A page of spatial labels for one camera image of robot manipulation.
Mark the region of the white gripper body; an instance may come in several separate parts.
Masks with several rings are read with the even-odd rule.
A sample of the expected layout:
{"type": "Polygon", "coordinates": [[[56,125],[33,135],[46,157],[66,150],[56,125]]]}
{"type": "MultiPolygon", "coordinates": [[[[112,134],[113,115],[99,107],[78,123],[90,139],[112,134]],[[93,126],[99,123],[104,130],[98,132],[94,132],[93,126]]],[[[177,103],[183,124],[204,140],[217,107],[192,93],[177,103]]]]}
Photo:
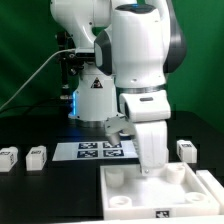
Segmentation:
{"type": "Polygon", "coordinates": [[[134,124],[140,166],[154,169],[167,162],[167,124],[164,120],[134,124]]]}

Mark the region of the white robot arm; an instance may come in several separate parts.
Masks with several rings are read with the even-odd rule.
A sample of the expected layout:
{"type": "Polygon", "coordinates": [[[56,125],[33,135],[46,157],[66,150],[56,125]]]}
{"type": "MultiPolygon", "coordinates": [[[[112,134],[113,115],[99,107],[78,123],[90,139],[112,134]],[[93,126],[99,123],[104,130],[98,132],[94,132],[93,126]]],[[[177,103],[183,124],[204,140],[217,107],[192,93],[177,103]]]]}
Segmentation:
{"type": "Polygon", "coordinates": [[[51,0],[50,11],[74,43],[79,84],[69,116],[103,127],[112,145],[121,133],[134,136],[142,174],[164,166],[166,75],[186,55],[172,0],[51,0]]]}

